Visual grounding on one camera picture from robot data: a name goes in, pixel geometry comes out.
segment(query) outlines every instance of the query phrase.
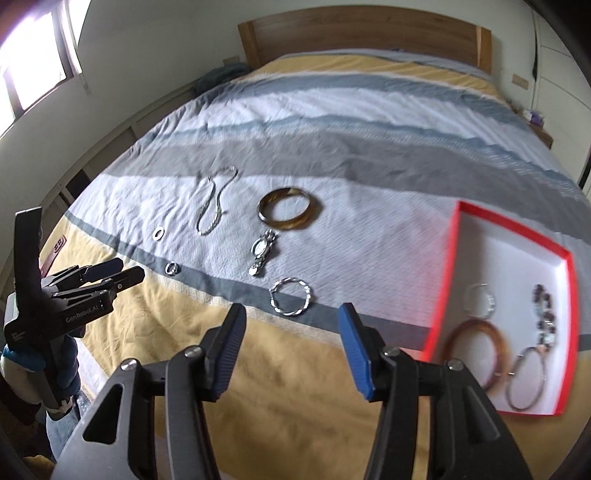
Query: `watch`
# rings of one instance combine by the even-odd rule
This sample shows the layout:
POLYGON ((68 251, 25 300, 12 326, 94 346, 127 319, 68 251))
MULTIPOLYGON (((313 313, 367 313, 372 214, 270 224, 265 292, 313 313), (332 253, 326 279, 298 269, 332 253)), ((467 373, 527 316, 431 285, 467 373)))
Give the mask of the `watch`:
POLYGON ((262 268, 273 250, 275 238, 277 238, 277 235, 273 230, 269 229, 252 244, 251 252, 255 256, 255 262, 248 269, 249 275, 256 277, 262 273, 262 268))

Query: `electrical outlet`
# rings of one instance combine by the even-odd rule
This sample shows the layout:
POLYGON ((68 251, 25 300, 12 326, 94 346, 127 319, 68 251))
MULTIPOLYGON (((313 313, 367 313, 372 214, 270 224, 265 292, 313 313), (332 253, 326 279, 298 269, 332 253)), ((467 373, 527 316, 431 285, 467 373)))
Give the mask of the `electrical outlet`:
POLYGON ((238 55, 234 55, 233 57, 228 57, 222 60, 224 66, 232 65, 233 63, 240 63, 240 57, 238 55))
POLYGON ((520 77, 516 73, 513 74, 513 83, 519 85, 521 88, 527 90, 530 88, 530 83, 523 77, 520 77))

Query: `blue glove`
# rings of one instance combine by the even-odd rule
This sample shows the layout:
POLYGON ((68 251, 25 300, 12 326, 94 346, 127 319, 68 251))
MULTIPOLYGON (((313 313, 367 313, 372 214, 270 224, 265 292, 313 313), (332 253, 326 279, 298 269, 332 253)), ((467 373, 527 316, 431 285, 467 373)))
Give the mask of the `blue glove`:
MULTIPOLYGON (((66 335, 61 346, 60 370, 57 374, 57 384, 63 389, 65 397, 71 397, 80 390, 77 355, 76 341, 70 335, 66 335)), ((41 403, 41 396, 31 383, 28 372, 39 372, 45 366, 43 356, 29 347, 12 351, 7 345, 0 358, 0 373, 4 380, 17 397, 32 405, 41 403)))

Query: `striped bedding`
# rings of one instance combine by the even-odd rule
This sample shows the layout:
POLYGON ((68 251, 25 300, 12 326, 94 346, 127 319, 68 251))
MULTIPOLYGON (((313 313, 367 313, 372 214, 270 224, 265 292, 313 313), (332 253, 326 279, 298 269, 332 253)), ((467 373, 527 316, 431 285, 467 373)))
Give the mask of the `striped bedding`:
MULTIPOLYGON (((419 353, 458 199, 574 253, 581 351, 567 411, 537 423, 506 417, 534 476, 547 478, 591 413, 590 207, 490 78, 445 59, 375 50, 282 57, 182 106, 93 181, 44 249, 66 236, 53 271, 119 256, 147 274, 88 326, 86 393, 94 397, 127 357, 160 361, 198 343, 241 302, 248 329, 230 389, 206 406, 220 469, 238 480, 362 478, 379 406, 354 388, 336 309, 352 302, 387 342, 419 353), (239 175, 223 192, 220 224, 198 236, 206 177, 227 166, 239 175), (253 278, 250 247, 266 230, 256 204, 283 186, 311 192, 322 211, 308 228, 280 232, 278 254, 253 278), (158 226, 165 235, 155 242, 158 226), (180 266, 174 277, 164 273, 170 261, 180 266), (289 276, 306 280, 316 302, 288 319, 267 290, 289 276)), ((299 302, 289 291, 278 299, 299 302)), ((422 412, 416 478, 428 451, 422 412)))

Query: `screw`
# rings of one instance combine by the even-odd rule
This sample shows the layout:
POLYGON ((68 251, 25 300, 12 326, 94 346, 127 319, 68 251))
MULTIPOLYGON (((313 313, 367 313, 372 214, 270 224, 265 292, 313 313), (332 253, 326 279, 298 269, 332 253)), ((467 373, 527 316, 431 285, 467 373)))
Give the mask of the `screw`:
POLYGON ((391 346, 391 347, 384 347, 384 355, 385 356, 398 356, 400 355, 400 348, 398 348, 397 346, 391 346))
POLYGON ((447 361, 447 367, 449 368, 449 370, 459 372, 460 370, 464 369, 464 364, 461 360, 458 360, 457 358, 452 358, 451 360, 447 361))
POLYGON ((203 349, 199 345, 192 345, 185 350, 185 356, 187 358, 195 358, 196 356, 201 356, 203 354, 203 349))
POLYGON ((138 361, 135 358, 128 358, 127 360, 123 360, 121 363, 121 370, 125 370, 126 372, 133 370, 137 364, 138 361))

